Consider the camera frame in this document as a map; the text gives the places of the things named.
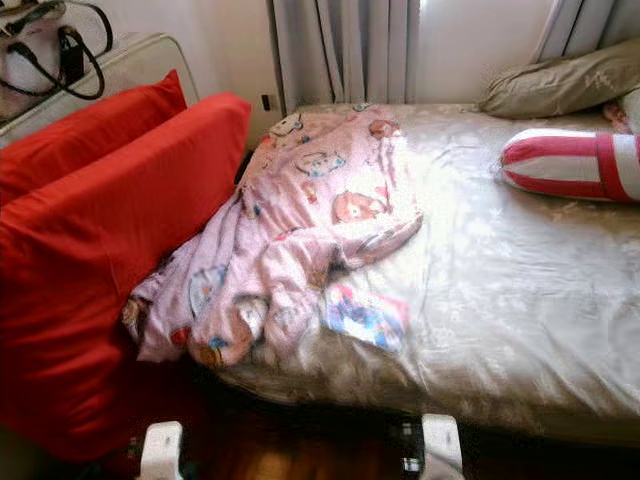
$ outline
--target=curtain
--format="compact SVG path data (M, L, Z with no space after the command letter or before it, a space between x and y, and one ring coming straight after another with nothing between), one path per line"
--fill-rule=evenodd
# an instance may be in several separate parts
M636 35L638 0L560 0L540 60L582 55Z
M414 98L419 0L273 0L285 113Z

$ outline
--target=striped pillow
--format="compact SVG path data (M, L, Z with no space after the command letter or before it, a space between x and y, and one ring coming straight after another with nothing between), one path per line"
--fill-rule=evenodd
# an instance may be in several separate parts
M532 128L507 142L502 176L561 197L640 202L640 135Z

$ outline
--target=red cushion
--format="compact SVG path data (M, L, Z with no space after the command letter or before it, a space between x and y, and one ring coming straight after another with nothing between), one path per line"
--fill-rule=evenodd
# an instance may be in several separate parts
M640 136L525 130L507 142L502 174L530 192L640 202Z
M91 459L126 444L145 399L180 394L135 373L118 314L232 193L248 116L233 95L210 97L3 208L0 423Z
M155 85L105 98L0 152L0 205L117 150L187 106L172 70Z

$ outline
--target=white wall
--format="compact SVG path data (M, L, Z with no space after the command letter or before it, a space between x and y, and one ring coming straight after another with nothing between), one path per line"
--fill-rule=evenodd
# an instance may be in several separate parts
M214 35L214 1L94 0L94 3L105 10L116 35L166 32L174 36L182 46L201 97L223 89L223 67L216 64L211 54L219 48Z
M228 90L251 103L248 145L253 148L268 128L282 118L271 49L266 0L219 0L215 18L220 39L216 64L225 65ZM267 94L272 110L262 108L260 96Z
M251 103L248 145L280 118L260 96L277 99L266 0L96 0L118 35L166 32L191 68L200 97L229 91Z
M491 77L527 64L555 0L421 0L416 97L473 102Z

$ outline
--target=pink blanket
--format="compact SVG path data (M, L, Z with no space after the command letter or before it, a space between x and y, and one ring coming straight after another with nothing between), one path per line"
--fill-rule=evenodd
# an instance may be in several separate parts
M132 292L122 318L138 358L188 349L205 365L230 365L262 338L289 353L331 269L375 262L420 228L403 151L379 106L275 125L252 160L262 170Z

